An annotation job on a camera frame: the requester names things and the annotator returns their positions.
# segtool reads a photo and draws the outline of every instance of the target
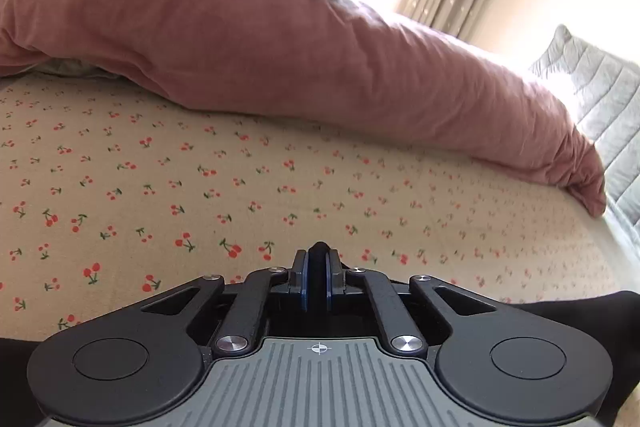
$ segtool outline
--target pillow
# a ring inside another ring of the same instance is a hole
[[[593,145],[534,76],[349,0],[2,0],[0,75],[50,57],[122,74],[187,108],[457,150],[567,187],[592,214],[605,208]]]
[[[595,142],[607,193],[640,232],[640,67],[560,25],[530,69],[551,90],[561,82],[568,85],[566,105],[574,110],[578,129]]]

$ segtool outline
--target rolled pink duvet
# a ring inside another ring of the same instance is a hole
[[[308,118],[492,162],[603,213],[564,105],[473,48],[348,0],[0,0],[0,75],[78,58],[184,107]]]

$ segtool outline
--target gray quilted cushion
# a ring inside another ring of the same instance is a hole
[[[551,82],[555,73],[571,78],[577,127],[595,142],[607,194],[640,232],[640,67],[560,25],[530,70]]]

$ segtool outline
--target bed sheet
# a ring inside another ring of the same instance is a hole
[[[241,282],[316,241],[505,302],[621,287],[567,195],[468,158],[188,111],[119,80],[25,76],[0,90],[0,122],[1,336],[42,339],[206,273]]]

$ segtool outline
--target black fabric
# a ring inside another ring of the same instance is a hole
[[[640,295],[624,291],[593,299],[514,306],[582,330],[604,346],[613,363],[613,381],[597,418],[612,426],[618,410],[640,380]],[[26,378],[27,361],[37,345],[0,339],[0,378],[4,383],[0,412],[6,425],[34,427],[44,419]],[[51,376],[51,384],[56,384],[55,375]]]

